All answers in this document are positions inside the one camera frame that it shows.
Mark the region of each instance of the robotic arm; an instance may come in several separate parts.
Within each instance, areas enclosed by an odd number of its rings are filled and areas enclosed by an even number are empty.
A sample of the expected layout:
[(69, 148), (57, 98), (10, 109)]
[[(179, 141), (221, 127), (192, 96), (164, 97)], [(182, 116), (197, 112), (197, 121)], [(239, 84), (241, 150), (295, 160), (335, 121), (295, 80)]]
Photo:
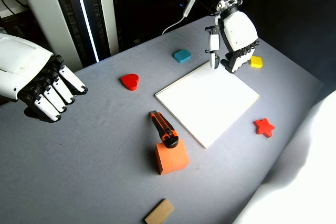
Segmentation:
[(219, 65), (219, 35), (222, 36), (229, 53), (221, 64), (230, 73), (246, 63), (259, 44), (258, 35), (252, 21), (239, 11), (242, 0), (220, 0), (216, 6), (218, 15), (215, 16), (215, 26), (206, 27), (209, 32), (210, 65), (216, 69)]
[(26, 116), (53, 123), (61, 119), (85, 84), (63, 64), (61, 56), (28, 40), (0, 34), (0, 97), (25, 102)]

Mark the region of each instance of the yellow hexagon block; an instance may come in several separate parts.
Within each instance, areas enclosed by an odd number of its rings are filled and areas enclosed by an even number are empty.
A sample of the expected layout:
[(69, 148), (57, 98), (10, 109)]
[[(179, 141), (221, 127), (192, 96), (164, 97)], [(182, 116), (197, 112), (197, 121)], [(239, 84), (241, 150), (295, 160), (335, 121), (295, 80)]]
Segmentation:
[(249, 63), (250, 63), (250, 66), (251, 67), (254, 67), (254, 68), (262, 68), (263, 67), (263, 59), (259, 56), (252, 56)]

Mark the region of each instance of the orange and black utility knife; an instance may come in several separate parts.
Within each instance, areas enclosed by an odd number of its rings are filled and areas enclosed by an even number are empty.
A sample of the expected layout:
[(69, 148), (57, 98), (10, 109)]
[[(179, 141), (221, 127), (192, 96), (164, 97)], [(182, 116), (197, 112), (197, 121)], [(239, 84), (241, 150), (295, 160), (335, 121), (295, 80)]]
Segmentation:
[(149, 112), (152, 121), (159, 132), (159, 136), (167, 148), (174, 148), (178, 144), (179, 136), (173, 126), (156, 110)]

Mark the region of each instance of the white board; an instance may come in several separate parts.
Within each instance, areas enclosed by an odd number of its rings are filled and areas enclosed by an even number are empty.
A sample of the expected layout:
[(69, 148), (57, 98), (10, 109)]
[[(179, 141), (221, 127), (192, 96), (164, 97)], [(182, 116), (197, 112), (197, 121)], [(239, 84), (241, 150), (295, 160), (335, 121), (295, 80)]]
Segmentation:
[(155, 97), (208, 148), (258, 100), (259, 94), (222, 65), (212, 70), (207, 62)]

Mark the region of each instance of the black wall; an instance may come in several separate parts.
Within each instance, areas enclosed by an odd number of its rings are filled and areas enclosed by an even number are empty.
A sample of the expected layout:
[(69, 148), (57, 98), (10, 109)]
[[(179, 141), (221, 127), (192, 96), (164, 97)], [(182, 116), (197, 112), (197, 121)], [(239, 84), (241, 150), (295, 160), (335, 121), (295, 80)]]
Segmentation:
[(336, 0), (243, 0), (259, 37), (336, 90)]

